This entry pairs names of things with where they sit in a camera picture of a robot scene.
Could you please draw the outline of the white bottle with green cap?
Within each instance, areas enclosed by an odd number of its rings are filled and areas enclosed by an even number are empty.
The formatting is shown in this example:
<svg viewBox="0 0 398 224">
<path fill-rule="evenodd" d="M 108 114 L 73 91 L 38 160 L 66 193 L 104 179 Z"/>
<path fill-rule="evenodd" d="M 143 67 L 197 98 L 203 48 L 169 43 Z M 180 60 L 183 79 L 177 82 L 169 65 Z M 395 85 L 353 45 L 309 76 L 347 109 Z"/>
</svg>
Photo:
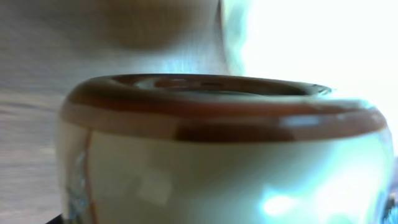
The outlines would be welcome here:
<svg viewBox="0 0 398 224">
<path fill-rule="evenodd" d="M 394 173 L 383 114 L 311 83 L 97 77 L 58 124 L 67 223 L 379 223 Z"/>
</svg>

